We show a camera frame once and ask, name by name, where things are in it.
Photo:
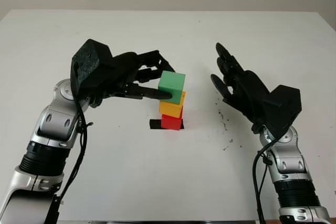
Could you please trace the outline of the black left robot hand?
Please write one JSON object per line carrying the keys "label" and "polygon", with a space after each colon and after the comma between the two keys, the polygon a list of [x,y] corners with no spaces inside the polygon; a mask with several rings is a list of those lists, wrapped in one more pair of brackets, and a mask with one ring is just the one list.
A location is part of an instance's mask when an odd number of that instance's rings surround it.
{"label": "black left robot hand", "polygon": [[102,97],[120,97],[129,99],[157,99],[173,98],[169,91],[142,87],[139,84],[159,79],[163,71],[174,72],[169,62],[163,58],[158,50],[136,54],[127,52],[113,58],[116,64],[108,82],[103,85]]}

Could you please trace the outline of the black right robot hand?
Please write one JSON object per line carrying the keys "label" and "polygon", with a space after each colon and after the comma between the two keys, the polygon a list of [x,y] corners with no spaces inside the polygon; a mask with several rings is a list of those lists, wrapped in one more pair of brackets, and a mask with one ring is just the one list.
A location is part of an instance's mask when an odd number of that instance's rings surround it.
{"label": "black right robot hand", "polygon": [[222,44],[216,44],[216,51],[223,77],[212,74],[211,81],[223,102],[241,112],[251,123],[259,123],[264,117],[261,102],[269,94],[268,89],[254,72],[244,70]]}

